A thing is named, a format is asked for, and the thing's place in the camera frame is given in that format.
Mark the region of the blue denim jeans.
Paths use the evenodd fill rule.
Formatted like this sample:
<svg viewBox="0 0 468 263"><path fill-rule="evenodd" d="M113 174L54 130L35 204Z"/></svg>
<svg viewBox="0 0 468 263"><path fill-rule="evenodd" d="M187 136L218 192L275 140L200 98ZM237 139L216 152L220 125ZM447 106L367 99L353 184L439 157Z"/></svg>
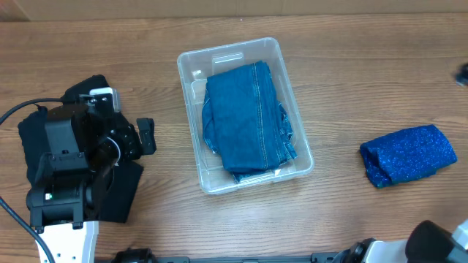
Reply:
<svg viewBox="0 0 468 263"><path fill-rule="evenodd" d="M287 111L264 61L208 77L202 121L206 145L236 182L298 156Z"/></svg>

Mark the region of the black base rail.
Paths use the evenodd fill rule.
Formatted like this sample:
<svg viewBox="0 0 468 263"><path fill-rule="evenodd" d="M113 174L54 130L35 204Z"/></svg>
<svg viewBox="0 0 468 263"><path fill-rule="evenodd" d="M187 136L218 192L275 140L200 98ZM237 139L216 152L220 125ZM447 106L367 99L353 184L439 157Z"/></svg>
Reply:
<svg viewBox="0 0 468 263"><path fill-rule="evenodd" d="M157 257L150 248L127 249L118 252L111 263L342 263L347 253L325 252L310 256L214 257L193 259L188 256Z"/></svg>

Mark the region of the long black folded cloth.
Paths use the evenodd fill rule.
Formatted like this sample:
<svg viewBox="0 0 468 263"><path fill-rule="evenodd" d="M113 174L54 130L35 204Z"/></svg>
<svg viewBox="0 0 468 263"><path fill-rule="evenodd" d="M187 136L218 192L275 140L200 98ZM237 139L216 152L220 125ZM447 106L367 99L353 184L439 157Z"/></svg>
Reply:
<svg viewBox="0 0 468 263"><path fill-rule="evenodd" d="M120 95L116 89L109 86L104 75L93 75L72 86L71 88L68 88L61 97L61 100L63 102L77 102L80 95L110 95L113 110L115 112L121 111Z"/></svg>

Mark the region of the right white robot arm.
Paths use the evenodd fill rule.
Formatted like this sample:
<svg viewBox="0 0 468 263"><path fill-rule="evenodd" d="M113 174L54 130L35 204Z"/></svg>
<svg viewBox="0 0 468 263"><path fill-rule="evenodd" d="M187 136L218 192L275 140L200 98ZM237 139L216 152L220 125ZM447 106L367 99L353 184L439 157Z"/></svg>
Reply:
<svg viewBox="0 0 468 263"><path fill-rule="evenodd" d="M365 142L360 153L367 178L376 188L428 178L457 162L449 140L434 124ZM386 243L369 238L337 253L331 261L466 262L467 222L452 234L432 221L423 221L407 240Z"/></svg>

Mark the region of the small black folded cloth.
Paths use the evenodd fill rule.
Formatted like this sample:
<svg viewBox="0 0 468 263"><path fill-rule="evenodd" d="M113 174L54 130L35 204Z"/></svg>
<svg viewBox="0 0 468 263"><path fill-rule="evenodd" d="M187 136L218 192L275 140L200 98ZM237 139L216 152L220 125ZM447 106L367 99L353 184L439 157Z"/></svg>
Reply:
<svg viewBox="0 0 468 263"><path fill-rule="evenodd" d="M45 132L47 115L48 109L39 106L18 124L27 166L26 177L32 186L37 182L37 172L42 166L43 154L50 151Z"/></svg>

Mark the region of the sparkly blue cloth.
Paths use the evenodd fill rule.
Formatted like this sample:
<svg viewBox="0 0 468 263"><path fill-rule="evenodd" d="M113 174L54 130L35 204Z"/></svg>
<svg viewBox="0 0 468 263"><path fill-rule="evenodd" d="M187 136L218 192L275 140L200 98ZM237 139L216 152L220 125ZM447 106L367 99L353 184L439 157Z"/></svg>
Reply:
<svg viewBox="0 0 468 263"><path fill-rule="evenodd" d="M361 144L359 151L376 188L427 178L458 161L447 137L433 124L386 134Z"/></svg>

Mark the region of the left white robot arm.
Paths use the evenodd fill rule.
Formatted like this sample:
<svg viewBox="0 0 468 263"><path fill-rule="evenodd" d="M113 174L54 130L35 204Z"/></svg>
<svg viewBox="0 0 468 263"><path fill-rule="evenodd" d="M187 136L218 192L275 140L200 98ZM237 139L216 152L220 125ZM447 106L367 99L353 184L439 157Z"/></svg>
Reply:
<svg viewBox="0 0 468 263"><path fill-rule="evenodd" d="M154 121L132 125L113 109L65 104L45 116L48 149L26 196L43 262L94 262L99 223L127 221Z"/></svg>

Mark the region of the clear plastic storage bin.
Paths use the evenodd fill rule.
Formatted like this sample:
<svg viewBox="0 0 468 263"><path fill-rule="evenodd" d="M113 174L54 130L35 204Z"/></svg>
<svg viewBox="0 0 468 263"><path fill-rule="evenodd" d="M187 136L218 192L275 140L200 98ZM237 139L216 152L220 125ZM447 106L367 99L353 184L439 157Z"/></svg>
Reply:
<svg viewBox="0 0 468 263"><path fill-rule="evenodd" d="M212 75L257 61L264 61L270 68L277 99L286 110L292 126L291 143L298 157L281 165L278 169L237 182L222 166L221 156L209 149L203 140L202 108L205 84L207 78ZM290 180L307 175L314 169L314 158L290 84L281 48L276 39L265 37L185 52L178 57L177 64L199 183L205 193L226 194L250 186Z"/></svg>

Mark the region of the square black cloth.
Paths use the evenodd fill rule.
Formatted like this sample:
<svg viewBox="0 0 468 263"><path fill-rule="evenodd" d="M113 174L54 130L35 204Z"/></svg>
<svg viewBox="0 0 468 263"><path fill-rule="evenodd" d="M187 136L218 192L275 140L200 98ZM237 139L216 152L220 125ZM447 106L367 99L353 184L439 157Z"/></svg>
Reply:
<svg viewBox="0 0 468 263"><path fill-rule="evenodd" d="M99 212L100 221L127 222L143 170L143 166L134 161L114 167L113 182Z"/></svg>

